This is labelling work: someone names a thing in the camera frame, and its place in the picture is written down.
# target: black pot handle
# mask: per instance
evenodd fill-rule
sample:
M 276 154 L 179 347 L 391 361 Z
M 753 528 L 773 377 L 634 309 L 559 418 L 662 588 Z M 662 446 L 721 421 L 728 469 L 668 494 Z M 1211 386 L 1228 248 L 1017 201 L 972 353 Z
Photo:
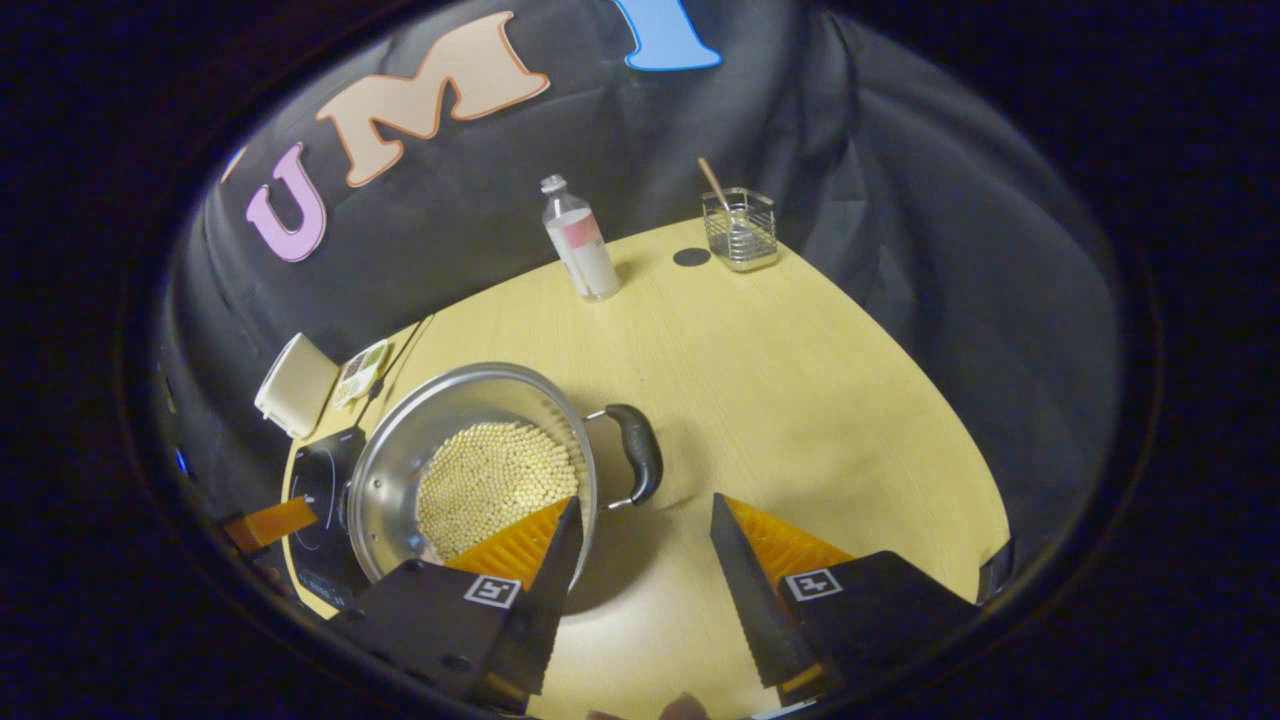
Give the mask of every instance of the black pot handle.
M 653 425 L 640 410 L 623 404 L 605 405 L 604 410 L 591 413 L 588 420 L 594 420 L 602 415 L 613 418 L 622 430 L 622 452 L 631 462 L 636 479 L 631 487 L 631 496 L 617 502 L 611 502 L 607 510 L 616 510 L 627 505 L 641 505 L 658 491 L 662 483 L 662 450 L 658 448 L 658 436 L 653 432 Z

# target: pink letter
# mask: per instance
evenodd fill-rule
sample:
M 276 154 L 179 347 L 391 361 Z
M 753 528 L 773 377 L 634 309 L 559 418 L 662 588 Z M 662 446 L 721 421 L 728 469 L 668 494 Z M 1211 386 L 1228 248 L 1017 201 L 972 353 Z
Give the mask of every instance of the pink letter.
M 451 115 L 471 120 L 550 87 L 541 73 L 530 73 L 507 41 L 512 12 L 494 13 L 452 29 L 426 51 L 417 76 L 369 76 L 335 95 L 316 113 L 332 119 L 351 159 L 347 184 L 360 187 L 384 173 L 404 152 L 399 141 L 384 141 L 375 122 L 428 140 L 439 128 L 444 83 L 458 95 Z
M 271 172 L 271 177 L 284 181 L 284 187 L 289 188 L 293 200 L 302 208 L 302 224 L 298 229 L 291 231 L 280 223 L 280 218 L 268 201 L 271 190 L 265 184 L 257 188 L 248 202 L 248 210 L 244 211 L 244 219 L 253 223 L 271 251 L 288 263 L 297 263 L 311 255 L 311 251 L 320 245 L 325 227 L 324 200 L 302 169 L 301 155 L 300 142 L 284 152 Z

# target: wooden table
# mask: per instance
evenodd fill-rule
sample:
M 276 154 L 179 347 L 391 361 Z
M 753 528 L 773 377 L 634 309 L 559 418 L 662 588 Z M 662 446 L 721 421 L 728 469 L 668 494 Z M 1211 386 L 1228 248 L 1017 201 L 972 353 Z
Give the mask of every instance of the wooden table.
M 603 512 L 529 712 L 657 717 L 691 692 L 713 717 L 778 706 L 755 665 L 708 537 L 718 491 L 855 555 L 892 550 L 973 600 L 978 568 L 1009 539 L 978 448 L 910 357 L 835 284 L 780 246 L 769 268 L 684 268 L 701 220 L 609 243 L 622 290 L 582 302 L 559 263 L 475 295 L 390 340 L 366 434 L 410 391 L 468 363 L 506 360 L 557 383 L 584 413 L 628 402 L 653 421 L 666 477 L 641 507 Z M 326 410 L 294 448 L 351 427 L 364 401 Z M 630 488 L 612 423 L 590 423 L 600 495 Z M 288 478 L 282 498 L 287 498 Z M 300 587 L 303 601 L 333 610 Z

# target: black fabric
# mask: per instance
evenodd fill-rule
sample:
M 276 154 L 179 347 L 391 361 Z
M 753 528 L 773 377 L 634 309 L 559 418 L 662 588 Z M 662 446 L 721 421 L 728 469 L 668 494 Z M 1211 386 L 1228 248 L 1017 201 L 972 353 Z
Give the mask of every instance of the black fabric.
M 225 182 L 216 169 L 193 209 L 168 300 L 184 350 L 166 363 L 189 368 L 204 388 L 195 402 L 223 427 L 279 433 L 252 398 L 293 333 L 340 361 L 554 260 L 539 222 L 538 181 L 550 173 L 591 202 L 607 238 L 694 218 L 694 159 L 705 155 L 726 184 L 773 197 L 781 240 L 934 382 L 996 478 L 1015 562 L 1033 560 L 1108 450 L 1123 347 L 1106 240 L 998 113 L 850 18 L 785 0 L 685 5 L 721 67 L 626 67 L 634 40 L 612 3 L 472 0 L 319 76 L 246 138 Z M 471 122 L 442 113 L 431 140 L 380 126 L 403 158 L 348 187 L 347 156 L 316 110 L 364 76 L 413 76 L 444 32 L 504 9 L 516 13 L 512 47 L 550 88 Z M 453 101 L 445 91 L 443 106 Z M 268 183 L 280 219 L 297 224 L 271 169 L 298 141 L 329 223 L 291 264 L 244 210 Z M 257 457 L 242 465 L 279 468 L 239 482 L 273 487 L 283 452 L 242 445 Z

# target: orange object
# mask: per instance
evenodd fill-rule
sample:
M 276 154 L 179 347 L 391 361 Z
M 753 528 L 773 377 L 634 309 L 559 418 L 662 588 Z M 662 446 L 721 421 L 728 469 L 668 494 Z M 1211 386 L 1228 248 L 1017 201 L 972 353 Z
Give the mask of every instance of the orange object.
M 559 524 L 568 498 L 553 502 L 526 516 L 515 525 L 498 530 L 489 539 L 471 546 L 466 552 L 444 564 L 445 568 L 466 570 L 477 575 L 493 575 L 520 580 L 529 591 L 534 587 L 538 569 L 543 566 L 547 548 Z
M 319 520 L 306 498 L 294 497 L 266 510 L 237 518 L 223 525 L 232 542 L 244 555 L 251 555 Z
M 778 580 L 810 570 L 820 570 L 849 562 L 852 555 L 823 542 L 809 533 L 794 528 L 763 510 L 724 496 L 733 511 L 737 525 L 751 543 L 755 560 L 760 564 L 769 587 L 778 589 Z

